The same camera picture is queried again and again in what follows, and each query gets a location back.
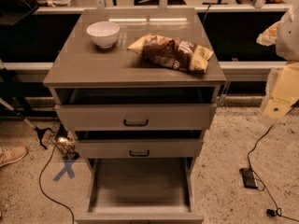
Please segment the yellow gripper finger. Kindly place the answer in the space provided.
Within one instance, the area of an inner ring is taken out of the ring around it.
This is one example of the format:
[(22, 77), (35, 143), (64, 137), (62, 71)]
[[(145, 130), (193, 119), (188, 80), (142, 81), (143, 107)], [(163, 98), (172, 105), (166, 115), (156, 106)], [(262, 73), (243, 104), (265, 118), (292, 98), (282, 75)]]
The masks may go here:
[(260, 122), (275, 124), (299, 101), (299, 62), (286, 62), (281, 68), (273, 68), (268, 75), (265, 92)]

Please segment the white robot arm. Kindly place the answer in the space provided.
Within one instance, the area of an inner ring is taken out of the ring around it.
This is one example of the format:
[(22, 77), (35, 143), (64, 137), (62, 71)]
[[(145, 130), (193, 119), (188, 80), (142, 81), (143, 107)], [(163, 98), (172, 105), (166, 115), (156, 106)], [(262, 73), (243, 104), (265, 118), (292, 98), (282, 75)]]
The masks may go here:
[(299, 101), (299, 6), (292, 6), (282, 18), (259, 34), (256, 42), (276, 46), (277, 56), (286, 60), (279, 69), (272, 69), (262, 102), (263, 116), (280, 120)]

